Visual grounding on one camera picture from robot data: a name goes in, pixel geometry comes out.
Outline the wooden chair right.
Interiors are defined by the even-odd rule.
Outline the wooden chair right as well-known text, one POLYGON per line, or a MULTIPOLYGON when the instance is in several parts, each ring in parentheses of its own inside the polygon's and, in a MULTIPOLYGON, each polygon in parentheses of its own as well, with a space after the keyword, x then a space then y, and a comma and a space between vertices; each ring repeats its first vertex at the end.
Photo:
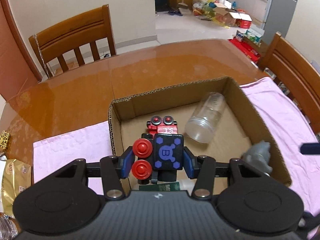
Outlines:
POLYGON ((258 67, 268 68, 289 89, 289 97, 297 101, 302 113, 309 119, 315 134, 319 133, 319 72, 285 38, 277 32, 258 67))

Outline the red toy block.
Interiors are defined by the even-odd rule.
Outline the red toy block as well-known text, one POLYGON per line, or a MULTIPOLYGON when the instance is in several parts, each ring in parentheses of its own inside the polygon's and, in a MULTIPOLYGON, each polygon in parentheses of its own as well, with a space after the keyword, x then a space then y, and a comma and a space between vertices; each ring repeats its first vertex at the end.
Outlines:
POLYGON ((161 118, 154 115, 150 121, 146 122, 148 133, 154 136, 157 133, 162 134, 178 134, 177 121, 172 116, 166 115, 161 118))

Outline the cardboard box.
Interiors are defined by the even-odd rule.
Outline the cardboard box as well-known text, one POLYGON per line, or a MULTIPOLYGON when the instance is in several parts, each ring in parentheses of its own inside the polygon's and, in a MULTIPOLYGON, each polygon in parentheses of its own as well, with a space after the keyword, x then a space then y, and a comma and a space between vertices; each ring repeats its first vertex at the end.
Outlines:
POLYGON ((111 147, 121 155, 142 133, 146 122, 154 115, 170 115, 177 121, 178 132, 184 127, 201 99, 209 92, 225 97, 226 107, 212 141, 200 144, 189 137, 184 144, 194 155, 207 155, 221 163, 240 158, 252 145, 269 142, 273 168, 271 177, 285 186, 292 184, 283 155, 265 122, 231 77, 195 81, 151 90, 113 100, 108 110, 111 147))

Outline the wooden chair left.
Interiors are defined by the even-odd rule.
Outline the wooden chair left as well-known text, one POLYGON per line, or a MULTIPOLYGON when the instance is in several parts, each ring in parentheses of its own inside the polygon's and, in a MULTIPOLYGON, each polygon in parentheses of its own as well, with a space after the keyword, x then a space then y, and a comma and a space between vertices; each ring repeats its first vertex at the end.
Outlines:
POLYGON ((41 64, 46 76, 54 76, 48 63, 57 59, 62 71, 69 70, 63 55, 69 51, 75 53, 79 66, 85 65, 80 47, 89 44, 94 61, 100 60, 97 41, 107 39, 111 56, 115 56, 110 7, 102 7, 83 12, 29 37, 29 43, 41 64))

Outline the black blue toy block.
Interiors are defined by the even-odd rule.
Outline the black blue toy block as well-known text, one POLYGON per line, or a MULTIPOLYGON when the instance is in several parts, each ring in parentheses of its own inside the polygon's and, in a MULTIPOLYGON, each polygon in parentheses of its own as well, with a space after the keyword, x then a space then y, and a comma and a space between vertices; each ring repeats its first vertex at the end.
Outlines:
POLYGON ((137 160, 131 173, 139 185, 175 182, 183 168, 184 137, 181 134, 144 133, 132 146, 137 160))

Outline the pink table cloth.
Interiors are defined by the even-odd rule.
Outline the pink table cloth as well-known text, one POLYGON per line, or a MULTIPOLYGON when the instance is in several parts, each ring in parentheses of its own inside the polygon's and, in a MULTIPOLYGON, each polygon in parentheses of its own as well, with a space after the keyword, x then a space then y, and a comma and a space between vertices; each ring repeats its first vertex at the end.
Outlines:
MULTIPOLYGON (((295 104, 269 78, 241 86, 273 135, 292 178, 291 189, 302 198, 306 211, 319 212, 319 156, 302 155, 301 144, 315 142, 310 125, 295 104)), ((33 144, 34 181, 80 157, 98 161, 111 155, 108 121, 50 137, 33 144)))

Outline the clear plastic jar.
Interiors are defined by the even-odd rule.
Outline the clear plastic jar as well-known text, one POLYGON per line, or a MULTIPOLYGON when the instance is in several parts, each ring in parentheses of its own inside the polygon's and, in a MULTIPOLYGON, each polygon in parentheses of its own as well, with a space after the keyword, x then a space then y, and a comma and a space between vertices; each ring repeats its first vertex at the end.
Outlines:
POLYGON ((201 144, 210 143, 225 107, 225 97, 221 93, 207 93, 185 124, 185 134, 201 144))

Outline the white medical container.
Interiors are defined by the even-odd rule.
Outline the white medical container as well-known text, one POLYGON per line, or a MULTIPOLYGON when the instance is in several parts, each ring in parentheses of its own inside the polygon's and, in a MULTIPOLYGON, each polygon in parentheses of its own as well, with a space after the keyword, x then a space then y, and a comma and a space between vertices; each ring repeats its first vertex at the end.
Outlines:
POLYGON ((139 191, 188 191, 191 192, 193 184, 184 184, 181 181, 161 184, 139 185, 139 191))

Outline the wooden chair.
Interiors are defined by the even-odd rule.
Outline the wooden chair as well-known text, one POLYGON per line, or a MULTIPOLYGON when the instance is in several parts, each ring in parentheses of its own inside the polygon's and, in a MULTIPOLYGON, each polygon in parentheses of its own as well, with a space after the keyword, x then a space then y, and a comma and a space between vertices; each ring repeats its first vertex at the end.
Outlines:
POLYGON ((89 44, 94 61, 100 60, 97 41, 107 39, 111 56, 115 56, 110 7, 102 7, 83 12, 29 37, 29 43, 41 64, 46 76, 54 76, 48 63, 57 59, 62 71, 69 70, 63 55, 69 51, 75 53, 79 66, 85 65, 80 47, 89 44))
POLYGON ((285 38, 277 32, 258 67, 268 68, 289 89, 289 97, 297 101, 302 113, 309 119, 315 134, 319 133, 319 72, 285 38))

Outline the grey cat figurine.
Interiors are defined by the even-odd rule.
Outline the grey cat figurine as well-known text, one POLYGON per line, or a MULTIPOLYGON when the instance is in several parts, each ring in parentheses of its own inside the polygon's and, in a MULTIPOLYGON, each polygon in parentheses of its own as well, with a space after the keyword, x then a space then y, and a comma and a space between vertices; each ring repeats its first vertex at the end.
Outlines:
POLYGON ((262 140, 243 153, 241 158, 260 172, 270 175, 273 171, 273 168, 269 165, 270 147, 269 142, 262 140))

